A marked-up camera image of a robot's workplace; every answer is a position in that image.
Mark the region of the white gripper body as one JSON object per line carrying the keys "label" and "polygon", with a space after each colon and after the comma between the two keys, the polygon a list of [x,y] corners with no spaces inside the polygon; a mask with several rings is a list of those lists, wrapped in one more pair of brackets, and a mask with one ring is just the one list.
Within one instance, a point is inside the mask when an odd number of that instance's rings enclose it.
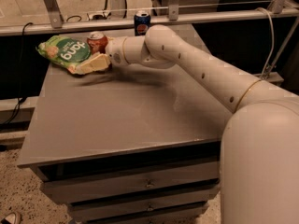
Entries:
{"label": "white gripper body", "polygon": [[124,41],[126,36],[111,37],[106,45],[106,55],[115,66],[126,66],[127,61],[124,56]]}

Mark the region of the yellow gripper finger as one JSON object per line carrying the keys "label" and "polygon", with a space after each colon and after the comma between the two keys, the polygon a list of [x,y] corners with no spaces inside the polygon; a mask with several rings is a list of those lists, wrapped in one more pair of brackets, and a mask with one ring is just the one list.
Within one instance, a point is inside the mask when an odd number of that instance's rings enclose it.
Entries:
{"label": "yellow gripper finger", "polygon": [[80,63],[75,72],[77,75],[86,75],[96,71],[106,70],[110,65],[110,60],[106,54],[96,52],[89,59]]}

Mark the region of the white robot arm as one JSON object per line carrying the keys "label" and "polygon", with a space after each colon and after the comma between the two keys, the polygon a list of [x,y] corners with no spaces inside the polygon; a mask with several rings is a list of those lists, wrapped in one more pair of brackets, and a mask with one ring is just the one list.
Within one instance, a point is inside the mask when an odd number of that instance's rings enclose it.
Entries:
{"label": "white robot arm", "polygon": [[299,98],[163,25],[113,37],[115,65],[178,64],[232,112],[221,139],[221,224],[299,224]]}

